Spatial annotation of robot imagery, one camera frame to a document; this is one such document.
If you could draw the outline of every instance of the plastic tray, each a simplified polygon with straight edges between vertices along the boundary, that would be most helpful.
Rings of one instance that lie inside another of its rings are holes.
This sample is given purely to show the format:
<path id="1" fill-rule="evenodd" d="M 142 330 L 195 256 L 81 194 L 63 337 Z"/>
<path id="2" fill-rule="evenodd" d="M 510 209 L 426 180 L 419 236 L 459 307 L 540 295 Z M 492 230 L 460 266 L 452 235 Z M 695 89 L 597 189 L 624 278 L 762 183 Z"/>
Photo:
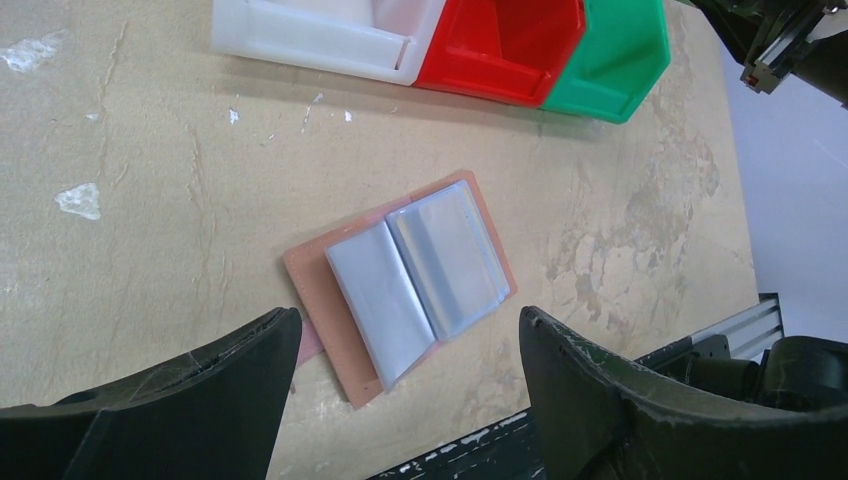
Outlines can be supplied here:
<path id="1" fill-rule="evenodd" d="M 537 108 L 584 30 L 583 0 L 448 0 L 415 86 Z"/>
<path id="2" fill-rule="evenodd" d="M 445 0 L 215 0 L 224 53 L 411 85 Z"/>
<path id="3" fill-rule="evenodd" d="M 671 61 L 661 0 L 586 0 L 587 29 L 542 108 L 626 122 Z"/>

